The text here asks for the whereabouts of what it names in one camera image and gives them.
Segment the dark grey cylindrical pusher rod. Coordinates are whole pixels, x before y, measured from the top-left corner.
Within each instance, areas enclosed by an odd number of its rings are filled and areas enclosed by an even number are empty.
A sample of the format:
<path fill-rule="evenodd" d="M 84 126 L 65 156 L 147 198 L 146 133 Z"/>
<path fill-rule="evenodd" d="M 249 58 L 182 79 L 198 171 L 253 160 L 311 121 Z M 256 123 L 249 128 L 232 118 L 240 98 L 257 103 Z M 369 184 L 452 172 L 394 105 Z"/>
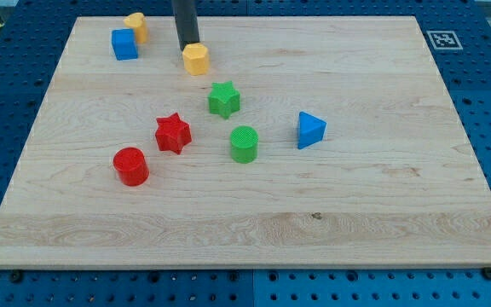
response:
<path fill-rule="evenodd" d="M 171 4 L 180 50 L 184 50 L 188 44 L 200 41 L 195 1 L 172 0 Z"/>

